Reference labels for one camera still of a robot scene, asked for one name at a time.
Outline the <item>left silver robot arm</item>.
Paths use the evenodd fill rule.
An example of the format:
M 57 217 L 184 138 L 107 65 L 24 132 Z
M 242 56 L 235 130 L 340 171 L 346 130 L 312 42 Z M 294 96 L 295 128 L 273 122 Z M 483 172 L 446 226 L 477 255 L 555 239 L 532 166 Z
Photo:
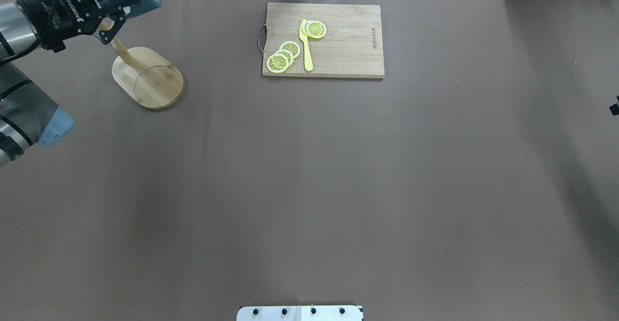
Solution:
M 1 6 L 1 164 L 29 147 L 51 146 L 73 129 L 74 120 L 14 61 L 42 48 L 55 53 L 65 41 L 93 35 L 109 44 L 131 18 L 161 6 L 162 0 L 15 0 Z

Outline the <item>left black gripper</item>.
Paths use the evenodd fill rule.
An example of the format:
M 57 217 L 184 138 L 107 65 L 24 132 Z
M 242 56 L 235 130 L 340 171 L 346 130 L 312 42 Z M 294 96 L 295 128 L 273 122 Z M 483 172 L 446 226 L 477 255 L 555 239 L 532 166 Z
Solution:
M 37 31 L 40 48 L 59 52 L 64 41 L 92 35 L 108 45 L 127 20 L 128 7 L 102 7 L 98 0 L 17 0 Z

